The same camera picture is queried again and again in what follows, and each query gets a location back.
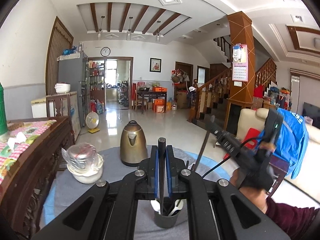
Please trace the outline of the right hand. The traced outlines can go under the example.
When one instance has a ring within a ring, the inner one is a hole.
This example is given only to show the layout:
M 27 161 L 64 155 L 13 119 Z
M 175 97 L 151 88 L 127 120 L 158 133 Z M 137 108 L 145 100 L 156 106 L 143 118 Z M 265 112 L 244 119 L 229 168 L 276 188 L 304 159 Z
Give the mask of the right hand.
M 233 174 L 230 178 L 230 182 L 233 186 L 237 187 L 236 182 L 239 178 L 240 169 L 237 168 L 233 171 Z M 266 202 L 266 193 L 264 190 L 258 190 L 252 187 L 239 187 L 238 190 L 249 199 L 262 213 L 267 211 L 267 202 Z

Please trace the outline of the maroon right forearm sleeve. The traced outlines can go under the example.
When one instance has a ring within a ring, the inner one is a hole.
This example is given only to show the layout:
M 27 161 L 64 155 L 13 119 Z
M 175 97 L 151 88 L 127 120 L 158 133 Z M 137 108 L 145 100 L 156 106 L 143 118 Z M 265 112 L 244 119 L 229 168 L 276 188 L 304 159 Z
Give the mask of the maroon right forearm sleeve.
M 290 239 L 318 239 L 319 209 L 298 208 L 266 199 L 266 215 L 283 230 Z

